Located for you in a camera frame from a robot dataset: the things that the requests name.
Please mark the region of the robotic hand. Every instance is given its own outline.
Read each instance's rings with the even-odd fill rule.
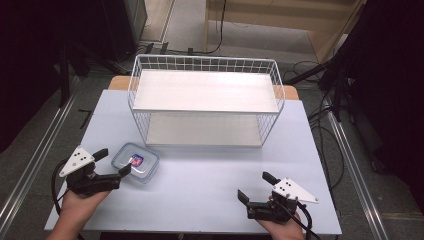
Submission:
[[[94,172],[95,162],[108,154],[106,148],[90,155],[83,148],[77,147],[59,176],[66,176],[68,189],[76,194],[90,196],[97,192],[118,189],[121,178],[131,172],[131,163],[121,168],[117,174],[99,175]]]
[[[289,178],[276,179],[268,172],[263,172],[262,178],[273,185],[270,201],[250,202],[242,191],[237,193],[238,199],[247,208],[249,219],[286,222],[295,214],[298,200],[318,203],[317,198]]]

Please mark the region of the metal wire shelf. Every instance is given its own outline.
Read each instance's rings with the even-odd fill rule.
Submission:
[[[213,72],[213,73],[251,73],[269,75],[270,86],[273,86],[275,105],[278,111],[270,114],[240,114],[240,113],[214,113],[214,112],[152,112],[137,111],[134,109],[138,89],[143,87],[143,71],[173,71],[173,72]],[[230,146],[257,146],[264,144],[272,127],[284,107],[285,93],[282,87],[280,73],[277,63],[271,59],[250,59],[250,58],[224,58],[224,57],[201,57],[201,56],[178,56],[178,55],[138,55],[135,59],[134,69],[128,88],[128,104],[134,116],[134,120],[140,131],[141,137],[146,145],[230,145]],[[183,121],[178,126],[169,128],[156,126],[157,119],[178,118]],[[164,137],[157,137],[152,128],[160,128],[165,131]],[[219,135],[217,132],[232,132],[232,135],[239,135],[228,140],[228,136]],[[164,140],[174,137],[175,141]]]

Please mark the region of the wooden cabinet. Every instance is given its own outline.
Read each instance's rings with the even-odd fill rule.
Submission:
[[[232,22],[302,29],[319,62],[326,61],[341,36],[348,32],[364,0],[231,0],[226,1],[225,18]],[[205,46],[208,21],[220,21],[224,0],[207,0]]]

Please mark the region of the clear plastic lid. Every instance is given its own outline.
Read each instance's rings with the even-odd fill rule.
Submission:
[[[134,143],[126,143],[112,160],[112,166],[121,169],[131,163],[130,175],[141,183],[148,183],[159,166],[159,156]]]

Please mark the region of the human hand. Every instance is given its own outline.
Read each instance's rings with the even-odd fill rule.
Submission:
[[[87,197],[68,191],[63,197],[59,219],[47,239],[76,239],[97,206],[109,194],[110,191],[99,192]]]
[[[85,224],[109,193],[110,191],[99,192],[88,197],[68,191],[63,197],[60,215],[69,215],[75,221]]]
[[[257,222],[271,234],[273,240],[303,240],[302,227],[293,219],[284,223],[265,220],[257,220]]]

